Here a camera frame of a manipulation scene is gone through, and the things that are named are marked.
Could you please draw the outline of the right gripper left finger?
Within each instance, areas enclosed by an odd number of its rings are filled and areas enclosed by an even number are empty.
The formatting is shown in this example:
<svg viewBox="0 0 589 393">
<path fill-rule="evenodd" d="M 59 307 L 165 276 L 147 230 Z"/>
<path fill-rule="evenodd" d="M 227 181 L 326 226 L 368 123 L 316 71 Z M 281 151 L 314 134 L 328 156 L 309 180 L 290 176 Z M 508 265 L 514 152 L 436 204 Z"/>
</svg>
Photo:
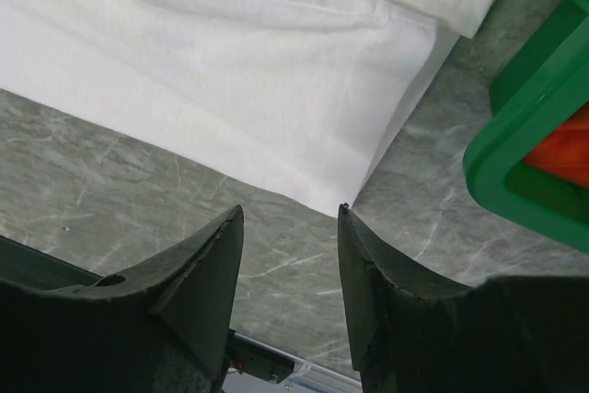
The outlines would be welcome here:
<svg viewBox="0 0 589 393">
<path fill-rule="evenodd" d="M 104 277 L 1 241 L 5 392 L 215 392 L 225 378 L 240 206 Z"/>
</svg>

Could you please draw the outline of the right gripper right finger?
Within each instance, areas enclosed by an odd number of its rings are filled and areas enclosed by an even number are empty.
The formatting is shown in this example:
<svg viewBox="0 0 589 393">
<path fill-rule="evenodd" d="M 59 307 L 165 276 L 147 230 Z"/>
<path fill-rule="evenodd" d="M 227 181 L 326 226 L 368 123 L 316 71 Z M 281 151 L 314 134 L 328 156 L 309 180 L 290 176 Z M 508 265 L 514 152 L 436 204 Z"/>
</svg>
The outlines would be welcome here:
<svg viewBox="0 0 589 393">
<path fill-rule="evenodd" d="M 338 260 L 352 367 L 366 392 L 584 392 L 588 280 L 470 287 L 376 235 L 347 204 Z"/>
</svg>

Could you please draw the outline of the white t-shirt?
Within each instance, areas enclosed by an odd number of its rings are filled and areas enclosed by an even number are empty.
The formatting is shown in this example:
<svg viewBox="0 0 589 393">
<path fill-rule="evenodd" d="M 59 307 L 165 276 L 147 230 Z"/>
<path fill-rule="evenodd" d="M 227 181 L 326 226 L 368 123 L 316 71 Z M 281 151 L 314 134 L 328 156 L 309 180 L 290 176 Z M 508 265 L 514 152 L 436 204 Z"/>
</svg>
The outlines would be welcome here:
<svg viewBox="0 0 589 393">
<path fill-rule="evenodd" d="M 333 216 L 494 1 L 1 0 L 1 86 Z"/>
</svg>

